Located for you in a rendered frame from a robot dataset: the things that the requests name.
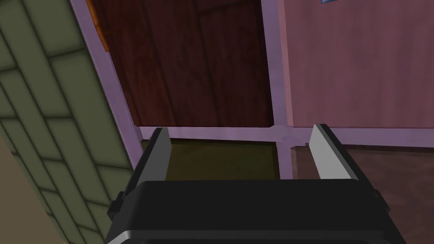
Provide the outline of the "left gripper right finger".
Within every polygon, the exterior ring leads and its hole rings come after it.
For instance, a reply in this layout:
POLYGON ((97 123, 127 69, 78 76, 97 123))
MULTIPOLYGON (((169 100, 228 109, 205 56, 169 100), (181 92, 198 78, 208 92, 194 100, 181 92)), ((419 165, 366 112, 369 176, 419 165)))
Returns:
POLYGON ((348 154, 326 124, 313 126, 309 149, 320 179, 358 180, 348 154))

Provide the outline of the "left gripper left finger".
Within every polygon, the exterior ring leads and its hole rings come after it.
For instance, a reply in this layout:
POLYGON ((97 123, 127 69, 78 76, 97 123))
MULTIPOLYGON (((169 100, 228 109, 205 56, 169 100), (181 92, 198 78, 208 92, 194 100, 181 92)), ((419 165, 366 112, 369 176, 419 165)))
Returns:
POLYGON ((166 180, 171 151, 168 128, 156 128, 126 186, 126 194, 142 182, 166 180))

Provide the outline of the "dark brown wooden door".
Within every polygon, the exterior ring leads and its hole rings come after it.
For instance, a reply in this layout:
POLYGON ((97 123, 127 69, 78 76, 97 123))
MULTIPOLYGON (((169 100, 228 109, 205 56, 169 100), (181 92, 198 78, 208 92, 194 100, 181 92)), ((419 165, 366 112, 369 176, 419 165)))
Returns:
POLYGON ((273 126, 260 0, 86 1, 136 126, 273 126))

